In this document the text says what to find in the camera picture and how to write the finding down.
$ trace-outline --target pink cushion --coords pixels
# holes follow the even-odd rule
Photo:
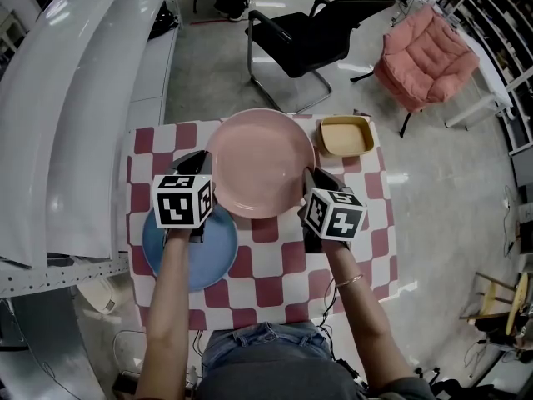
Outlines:
[[[446,20],[426,5],[383,38],[375,74],[410,112],[457,93],[479,64]]]

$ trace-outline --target gray floor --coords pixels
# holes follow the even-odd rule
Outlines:
[[[197,15],[192,14],[192,0],[181,2],[186,27],[178,36],[173,58],[166,123],[223,118],[242,109],[267,106],[249,83],[244,34],[247,23],[188,25],[191,21],[216,19],[213,1],[199,0]],[[313,0],[253,2],[252,8],[275,17],[308,12]],[[309,112],[351,114],[357,108],[372,115],[391,184],[403,287],[399,297],[383,306],[396,341],[413,367],[439,366],[447,377],[468,383],[469,376],[479,374],[496,353],[489,347],[476,370],[474,363],[465,368],[466,350],[481,338],[473,327],[458,320],[461,309],[472,303],[474,271],[509,282],[516,275],[516,258],[512,254],[511,258],[503,257],[502,251],[504,186],[508,185],[516,196],[511,161],[495,117],[468,132],[447,129],[443,124],[476,99],[473,82],[453,101],[415,115],[403,139],[397,132],[406,111],[378,81],[371,77],[357,85],[349,82],[357,71],[379,58],[381,36],[390,29],[397,10],[392,7],[365,21],[351,35],[349,56],[320,70],[333,86],[333,94]],[[258,47],[254,47],[253,56],[260,62],[255,64],[257,77],[287,111],[323,93],[321,84],[310,75],[289,79],[276,64],[268,63],[267,55]],[[513,221],[511,214],[507,219],[510,233]],[[128,320],[121,320],[113,331],[124,328]],[[346,317],[330,317],[329,323],[334,328],[337,356],[362,371]],[[130,370],[136,368],[132,358],[139,355],[134,350],[144,342],[134,336],[131,344],[119,348],[122,366]],[[204,334],[202,345],[206,340]],[[199,363],[192,352],[190,362]]]

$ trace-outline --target pink plate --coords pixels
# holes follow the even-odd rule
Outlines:
[[[297,205],[302,175],[315,167],[311,140],[283,112],[257,108],[228,118],[211,136],[218,202],[236,215],[275,217]]]

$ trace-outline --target table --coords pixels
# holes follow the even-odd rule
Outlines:
[[[317,122],[326,116],[296,115],[315,140]],[[185,122],[132,131],[127,157],[127,243],[135,301],[143,326],[156,279],[142,252],[142,226],[152,208],[150,186],[175,159],[201,150],[222,123]],[[397,293],[398,264],[392,205],[376,126],[375,148],[361,157],[324,157],[316,163],[350,186],[368,206],[362,231],[351,244],[378,299]],[[218,283],[189,295],[189,327],[194,330],[241,328],[260,322],[295,323],[320,317],[333,291],[322,253],[305,253],[294,207],[279,217],[249,220],[234,216],[239,248],[229,273]],[[332,309],[343,312],[340,298]]]
[[[470,105],[466,110],[461,112],[460,114],[457,114],[456,116],[452,117],[450,120],[447,120],[445,122],[445,125],[447,128],[451,128],[452,126],[455,126],[457,123],[462,122],[466,118],[468,118],[470,115],[475,113],[476,111],[482,109],[482,108],[492,108],[495,110],[495,112],[500,112],[506,108],[510,108],[513,106],[511,98],[509,97],[509,93],[506,90],[505,84],[501,81],[501,77],[496,71],[494,64],[492,63],[489,56],[486,54],[485,49],[472,37],[470,37],[466,32],[463,30],[457,28],[457,33],[461,36],[461,38],[466,42],[468,47],[472,49],[472,51],[478,56],[480,59],[480,65],[478,69],[480,70],[481,76],[483,76],[483,79],[486,82],[486,85],[489,88],[489,93],[482,97],[479,101],[475,102],[474,104]],[[481,121],[485,117],[479,117],[476,119],[476,122]]]

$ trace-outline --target blue plate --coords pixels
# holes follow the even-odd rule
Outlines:
[[[163,254],[165,230],[157,228],[153,209],[142,229],[144,258],[158,275]],[[215,206],[206,220],[203,243],[189,243],[189,292],[207,288],[230,270],[237,255],[237,230],[230,214]]]

